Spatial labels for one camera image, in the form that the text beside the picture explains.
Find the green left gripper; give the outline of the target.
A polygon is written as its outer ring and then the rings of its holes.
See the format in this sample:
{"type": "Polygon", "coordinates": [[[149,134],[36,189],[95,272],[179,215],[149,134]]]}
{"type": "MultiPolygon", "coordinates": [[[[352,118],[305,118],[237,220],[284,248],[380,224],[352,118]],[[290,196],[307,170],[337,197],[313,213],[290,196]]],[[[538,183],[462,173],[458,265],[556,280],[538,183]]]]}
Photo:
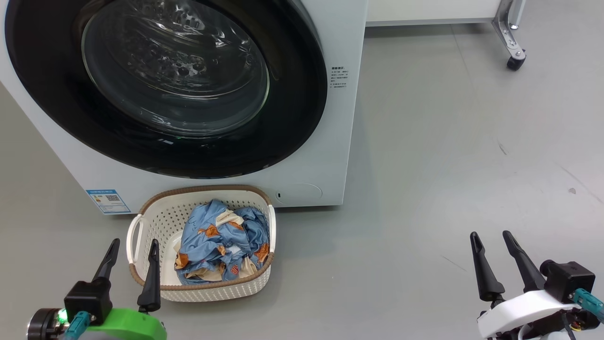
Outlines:
{"type": "MultiPolygon", "coordinates": [[[[107,249],[92,283],[110,282],[110,275],[118,259],[120,239],[113,239],[107,249]]],[[[168,333],[159,319],[143,313],[160,309],[159,243],[153,239],[148,255],[149,268],[142,293],[137,299],[138,311],[114,308],[101,325],[90,325],[87,332],[100,332],[119,340],[166,340],[168,333]]]]}

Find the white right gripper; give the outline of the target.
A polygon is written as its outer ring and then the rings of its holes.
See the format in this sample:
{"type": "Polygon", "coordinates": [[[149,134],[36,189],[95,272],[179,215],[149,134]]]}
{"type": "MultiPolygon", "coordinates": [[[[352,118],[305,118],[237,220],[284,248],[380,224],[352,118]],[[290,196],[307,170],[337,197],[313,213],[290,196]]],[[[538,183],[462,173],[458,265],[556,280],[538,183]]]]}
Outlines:
{"type": "MultiPolygon", "coordinates": [[[[557,301],[544,290],[545,278],[508,230],[502,232],[509,254],[515,259],[524,283],[524,294],[489,309],[478,319],[481,338],[494,338],[497,333],[512,331],[528,323],[549,317],[561,310],[580,308],[578,304],[557,301]]],[[[496,279],[485,255],[484,245],[477,232],[470,233],[479,299],[494,303],[503,300],[504,286],[496,279]]]]}

